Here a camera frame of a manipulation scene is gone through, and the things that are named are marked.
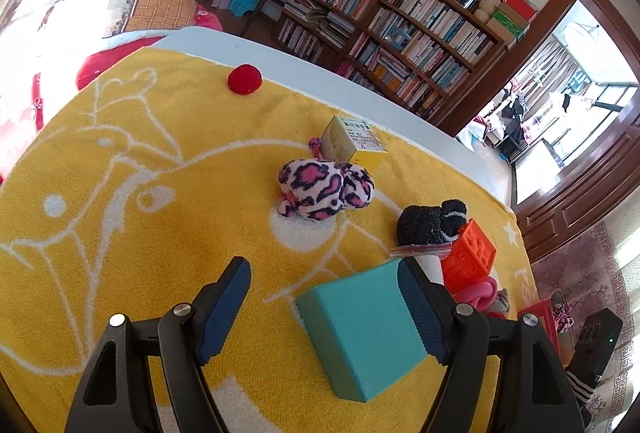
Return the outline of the pink rubber ring toy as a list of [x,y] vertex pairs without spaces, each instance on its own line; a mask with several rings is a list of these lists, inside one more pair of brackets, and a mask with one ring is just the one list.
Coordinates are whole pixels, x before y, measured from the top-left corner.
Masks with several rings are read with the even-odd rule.
[[494,277],[472,283],[454,294],[454,301],[458,304],[468,304],[479,312],[485,312],[494,303],[498,294],[498,283]]

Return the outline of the orange embossed toy block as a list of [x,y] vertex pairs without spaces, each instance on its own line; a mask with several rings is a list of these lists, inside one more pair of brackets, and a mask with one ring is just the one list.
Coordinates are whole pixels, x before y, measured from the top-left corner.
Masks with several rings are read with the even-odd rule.
[[445,287],[457,293],[489,276],[497,256],[495,245],[474,219],[460,229],[459,238],[442,260]]

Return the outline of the teal box lid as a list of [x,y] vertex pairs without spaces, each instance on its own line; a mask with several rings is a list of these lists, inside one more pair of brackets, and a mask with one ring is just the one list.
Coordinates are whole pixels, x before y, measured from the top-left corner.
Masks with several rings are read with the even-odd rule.
[[426,358],[400,293],[398,260],[323,283],[296,299],[337,397],[366,403]]

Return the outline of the black fuzzy sock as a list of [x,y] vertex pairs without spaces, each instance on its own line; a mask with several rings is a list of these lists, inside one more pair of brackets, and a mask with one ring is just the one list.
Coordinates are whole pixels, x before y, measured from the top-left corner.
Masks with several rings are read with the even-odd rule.
[[458,199],[437,206],[409,205],[401,212],[396,225],[398,245],[443,245],[459,238],[468,223],[468,208]]

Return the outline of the pink leopard plush sock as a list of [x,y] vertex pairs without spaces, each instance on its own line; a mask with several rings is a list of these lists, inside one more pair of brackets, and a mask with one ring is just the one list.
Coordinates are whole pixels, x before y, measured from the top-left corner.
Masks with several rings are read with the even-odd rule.
[[344,176],[333,162],[292,160],[281,167],[278,182],[282,191],[278,211],[284,217],[297,214],[321,222],[344,208]]
[[371,203],[375,185],[368,171],[357,164],[342,163],[340,169],[343,175],[343,187],[340,199],[343,208],[359,210]]

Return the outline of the red round ball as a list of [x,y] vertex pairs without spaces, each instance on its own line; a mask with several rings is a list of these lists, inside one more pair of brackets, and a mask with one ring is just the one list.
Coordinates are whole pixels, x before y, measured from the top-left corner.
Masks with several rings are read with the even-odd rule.
[[227,85],[231,92],[247,96],[262,86],[262,74],[252,64],[243,63],[229,73]]

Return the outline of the red flat box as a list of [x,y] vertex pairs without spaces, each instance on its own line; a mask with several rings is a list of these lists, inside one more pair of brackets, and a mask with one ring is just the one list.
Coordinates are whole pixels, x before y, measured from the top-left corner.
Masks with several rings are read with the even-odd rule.
[[518,312],[518,317],[523,317],[526,314],[532,314],[538,319],[539,323],[544,328],[544,331],[547,332],[555,353],[559,354],[560,346],[558,340],[558,331],[556,331],[551,300],[544,299],[537,303],[529,305],[528,307],[526,307],[526,309],[521,309]]

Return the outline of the yellow white medicine box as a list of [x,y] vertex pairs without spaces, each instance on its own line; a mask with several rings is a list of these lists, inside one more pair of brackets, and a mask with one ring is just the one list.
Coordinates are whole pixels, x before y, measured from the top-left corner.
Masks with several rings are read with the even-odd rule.
[[356,164],[369,172],[386,156],[382,141],[366,121],[341,115],[334,115],[320,136],[320,150],[324,159]]

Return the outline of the green gift box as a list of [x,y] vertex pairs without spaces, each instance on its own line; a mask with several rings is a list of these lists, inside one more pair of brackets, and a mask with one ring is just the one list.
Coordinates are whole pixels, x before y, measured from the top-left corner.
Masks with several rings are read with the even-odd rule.
[[518,41],[521,41],[522,37],[526,33],[526,28],[521,28],[501,10],[496,10],[492,14],[492,18],[496,19],[498,23],[502,24],[509,32],[511,32],[515,36]]

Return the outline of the large wooden bookshelf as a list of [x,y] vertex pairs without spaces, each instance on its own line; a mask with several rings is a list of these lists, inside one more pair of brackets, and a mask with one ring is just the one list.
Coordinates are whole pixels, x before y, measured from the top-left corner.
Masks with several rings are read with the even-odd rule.
[[456,0],[287,0],[273,39],[433,125],[506,50]]

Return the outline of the red blanket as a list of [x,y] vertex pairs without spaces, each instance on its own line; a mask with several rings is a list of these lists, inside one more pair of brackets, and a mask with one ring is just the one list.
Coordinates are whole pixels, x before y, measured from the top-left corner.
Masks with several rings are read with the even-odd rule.
[[23,16],[1,30],[1,178],[40,130],[95,78],[171,29],[96,34],[75,15],[60,26]]

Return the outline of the red gift box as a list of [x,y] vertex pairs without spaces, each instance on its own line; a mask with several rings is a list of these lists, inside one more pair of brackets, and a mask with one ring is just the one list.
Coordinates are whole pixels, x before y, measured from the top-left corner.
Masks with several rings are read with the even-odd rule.
[[533,20],[537,15],[537,7],[528,0],[500,0],[500,3],[509,6],[527,21]]

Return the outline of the white table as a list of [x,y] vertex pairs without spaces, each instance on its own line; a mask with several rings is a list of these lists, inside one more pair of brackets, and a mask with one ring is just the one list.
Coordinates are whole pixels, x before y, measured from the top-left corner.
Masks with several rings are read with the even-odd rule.
[[154,46],[234,68],[252,64],[269,81],[321,100],[366,119],[442,159],[506,203],[506,184],[459,141],[388,99],[360,85],[280,50],[232,34],[190,26],[171,33]]

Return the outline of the blue plastic stool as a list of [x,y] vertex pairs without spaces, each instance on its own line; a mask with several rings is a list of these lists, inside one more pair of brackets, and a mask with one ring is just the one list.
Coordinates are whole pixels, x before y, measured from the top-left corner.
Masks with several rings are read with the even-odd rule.
[[254,12],[259,0],[232,0],[229,10],[235,17],[242,18],[248,12]]

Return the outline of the wooden door frame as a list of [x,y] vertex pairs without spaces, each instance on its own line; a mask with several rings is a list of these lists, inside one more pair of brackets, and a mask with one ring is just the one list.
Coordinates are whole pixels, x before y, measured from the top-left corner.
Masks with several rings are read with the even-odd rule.
[[[639,71],[639,37],[610,0],[548,0],[522,40],[473,81],[470,93],[439,122],[458,133],[503,86],[515,83],[529,101],[561,92],[585,65],[553,32],[575,4],[582,4],[612,38],[632,73]],[[567,245],[610,214],[639,187],[639,98],[632,96],[599,136],[579,145],[558,182],[542,188],[516,207],[515,214],[531,262]]]

